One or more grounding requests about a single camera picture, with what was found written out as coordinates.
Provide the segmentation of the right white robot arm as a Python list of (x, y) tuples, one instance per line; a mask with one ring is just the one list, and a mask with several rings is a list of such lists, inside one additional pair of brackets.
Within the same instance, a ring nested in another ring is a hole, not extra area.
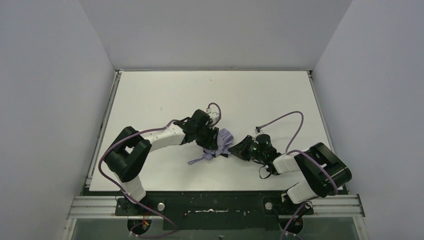
[(230, 147), (229, 152), (244, 161), (258, 162), (271, 175), (302, 173), (304, 180), (282, 192), (284, 203), (298, 205), (317, 197), (337, 195), (338, 189), (352, 179), (350, 169), (322, 142), (306, 150), (280, 153), (268, 134), (248, 135)]

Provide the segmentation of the black and lavender folding umbrella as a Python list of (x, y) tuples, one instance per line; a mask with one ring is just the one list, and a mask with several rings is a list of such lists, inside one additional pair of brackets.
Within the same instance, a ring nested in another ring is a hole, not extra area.
[(203, 154), (200, 158), (193, 159), (187, 162), (188, 165), (193, 165), (199, 161), (207, 160), (210, 161), (212, 158), (223, 156), (227, 158), (231, 153), (229, 148), (234, 142), (233, 134), (226, 128), (222, 128), (218, 131), (217, 135), (217, 150), (203, 149)]

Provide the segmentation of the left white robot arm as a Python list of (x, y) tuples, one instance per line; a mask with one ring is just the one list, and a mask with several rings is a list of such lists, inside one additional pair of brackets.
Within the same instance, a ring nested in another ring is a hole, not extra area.
[(210, 108), (197, 109), (191, 117), (171, 120), (166, 126), (144, 131), (125, 127), (99, 160), (98, 168), (106, 164), (117, 180), (112, 180), (132, 203), (146, 197), (139, 174), (148, 154), (169, 146), (180, 146), (195, 142), (198, 146), (218, 149), (219, 128), (215, 125), (221, 119), (218, 112)]

